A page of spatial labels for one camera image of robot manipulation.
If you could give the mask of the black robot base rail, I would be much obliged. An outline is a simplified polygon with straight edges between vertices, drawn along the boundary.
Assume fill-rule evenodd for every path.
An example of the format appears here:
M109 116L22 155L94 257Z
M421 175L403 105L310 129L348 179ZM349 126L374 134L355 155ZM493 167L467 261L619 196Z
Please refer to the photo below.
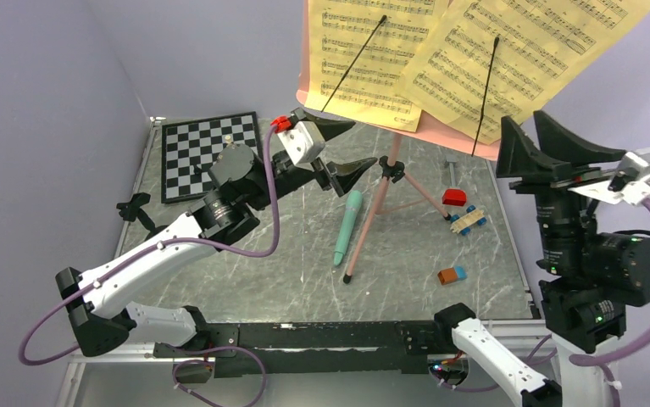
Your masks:
M398 371L424 374L457 353L432 320L207 323L187 349L155 343L157 359L212 360L215 378Z

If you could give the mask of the yellow sheet music top page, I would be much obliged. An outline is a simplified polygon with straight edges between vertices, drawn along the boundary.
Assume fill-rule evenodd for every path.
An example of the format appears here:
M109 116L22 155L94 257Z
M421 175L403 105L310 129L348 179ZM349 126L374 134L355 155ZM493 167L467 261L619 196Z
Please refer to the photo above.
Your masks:
M448 1L309 1L306 107L400 131L420 108L395 86Z

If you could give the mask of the yellow sheet music bottom page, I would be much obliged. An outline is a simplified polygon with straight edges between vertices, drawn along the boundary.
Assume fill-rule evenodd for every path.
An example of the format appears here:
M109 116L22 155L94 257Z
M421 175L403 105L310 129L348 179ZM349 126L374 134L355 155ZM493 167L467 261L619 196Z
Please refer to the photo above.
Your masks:
M397 93L480 143L521 124L650 12L650 1L454 1Z

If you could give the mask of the yellow sheet music page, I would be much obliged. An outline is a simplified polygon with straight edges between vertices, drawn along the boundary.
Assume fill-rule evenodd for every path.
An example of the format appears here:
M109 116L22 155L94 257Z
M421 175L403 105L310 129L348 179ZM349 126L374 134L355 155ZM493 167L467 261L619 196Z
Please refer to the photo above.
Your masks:
M650 1L454 1L397 93L480 143L521 124L650 12Z
M420 108L395 86L448 1L309 1L306 107L400 131Z

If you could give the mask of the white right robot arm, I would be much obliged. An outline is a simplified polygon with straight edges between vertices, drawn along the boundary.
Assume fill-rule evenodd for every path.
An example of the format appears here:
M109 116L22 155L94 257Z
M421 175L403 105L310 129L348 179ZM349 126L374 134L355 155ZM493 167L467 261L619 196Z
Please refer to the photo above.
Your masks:
M534 371L464 304L436 313L433 341L473 360L516 406L617 406L611 365L650 343L650 148L588 142L541 110L533 119L536 140L502 117L496 175L535 199L560 376Z

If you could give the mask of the pink perforated music stand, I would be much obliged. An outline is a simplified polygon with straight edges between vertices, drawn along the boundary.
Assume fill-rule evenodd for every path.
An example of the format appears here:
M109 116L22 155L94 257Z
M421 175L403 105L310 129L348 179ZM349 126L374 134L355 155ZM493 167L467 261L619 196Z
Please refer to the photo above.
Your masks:
M296 99L300 104L313 102L315 96L314 85L310 83L310 63L309 63L309 38L310 38L310 24L308 18L309 2L303 3L303 36L302 36L302 56L300 63L300 74L298 78L298 88ZM393 131L394 137L390 151L387 155L388 165L393 165L397 162L400 147L405 137L429 142L438 147L449 148L453 151L465 153L467 155L474 155L483 158L487 164L492 164L493 160L497 157L498 142L486 145L482 143L475 143L475 140L467 137L460 131L455 131L451 127L444 125L430 114L423 114L423 118L419 123L419 129L416 132L410 131ZM358 242L354 250L350 253L349 262L345 274L343 275L343 282L348 284L353 279L355 265L358 257L362 252L364 243L372 225L374 218L377 215L384 215L393 211L399 210L402 206L384 209L382 204L385 202L386 193L392 183L390 177L382 177L379 185L371 199L370 207L363 223L361 232L359 234Z

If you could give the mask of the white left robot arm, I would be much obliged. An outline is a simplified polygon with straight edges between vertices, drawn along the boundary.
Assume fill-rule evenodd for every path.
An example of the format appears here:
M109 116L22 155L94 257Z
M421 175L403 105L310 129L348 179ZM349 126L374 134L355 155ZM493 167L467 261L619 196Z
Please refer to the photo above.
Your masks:
M138 304L136 294L190 263L236 253L237 243L258 226L258 211L277 212L280 198L311 181L339 196L349 192L375 160L324 163L320 153L352 125L295 109L269 129L282 151L271 154L267 142L261 153L229 144L208 168L212 188L171 224L106 265L60 271L56 281L82 354L100 356L128 342L162 343L189 356L207 349L210 334L198 308L150 307Z

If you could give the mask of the mint green toy recorder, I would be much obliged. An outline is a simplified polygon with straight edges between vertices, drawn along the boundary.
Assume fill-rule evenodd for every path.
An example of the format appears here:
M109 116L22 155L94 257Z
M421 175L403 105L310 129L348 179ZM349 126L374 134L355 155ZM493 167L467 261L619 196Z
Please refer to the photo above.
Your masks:
M334 266L340 265L344 260L363 201L363 194L357 190L351 191L347 196L345 212L334 249Z

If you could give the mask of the black clamp knob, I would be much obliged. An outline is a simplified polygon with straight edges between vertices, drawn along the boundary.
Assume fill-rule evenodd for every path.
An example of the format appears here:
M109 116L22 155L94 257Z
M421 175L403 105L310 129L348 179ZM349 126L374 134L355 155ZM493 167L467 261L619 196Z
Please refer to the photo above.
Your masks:
M131 196L129 201L116 204L119 216L127 222L138 220L141 225L148 231L148 235L154 236L158 233L158 228L145 212L143 206L150 202L151 195L146 192L138 192Z

